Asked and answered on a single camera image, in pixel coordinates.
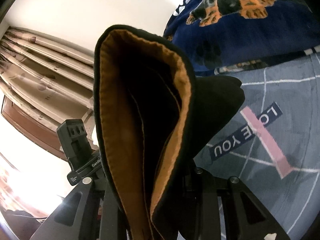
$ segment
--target folded cloth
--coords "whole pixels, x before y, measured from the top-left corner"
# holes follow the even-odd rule
[[[320,44],[320,23],[304,0],[184,0],[164,37],[185,52],[199,76]]]
[[[180,170],[244,101],[233,77],[195,78],[166,39],[108,28],[94,59],[94,111],[101,162],[134,240],[177,239],[170,198]]]

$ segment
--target wall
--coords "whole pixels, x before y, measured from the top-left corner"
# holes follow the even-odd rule
[[[111,25],[126,24],[162,35],[183,0],[16,0],[5,19],[94,51]]]
[[[3,20],[2,22],[0,22],[0,39],[2,38],[8,27],[9,24],[7,23],[7,21]]]
[[[16,0],[7,24],[46,33],[93,52],[106,28],[127,24],[162,35],[173,11],[183,0]],[[0,152],[20,171],[51,185],[55,194],[65,196],[71,186],[66,175],[69,165],[49,154],[0,116]]]

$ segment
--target screw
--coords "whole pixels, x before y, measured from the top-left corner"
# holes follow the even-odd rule
[[[92,181],[92,179],[91,179],[90,177],[86,177],[86,178],[84,178],[84,179],[82,180],[82,183],[83,183],[83,184],[90,184],[91,181]]]
[[[237,184],[239,182],[239,179],[237,177],[231,177],[230,181],[234,184]]]
[[[196,167],[196,174],[201,174],[203,170],[199,167]]]

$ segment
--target beige curtain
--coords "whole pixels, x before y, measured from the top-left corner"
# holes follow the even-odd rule
[[[0,43],[0,89],[51,130],[66,119],[82,119],[96,148],[91,138],[93,57],[11,28]]]

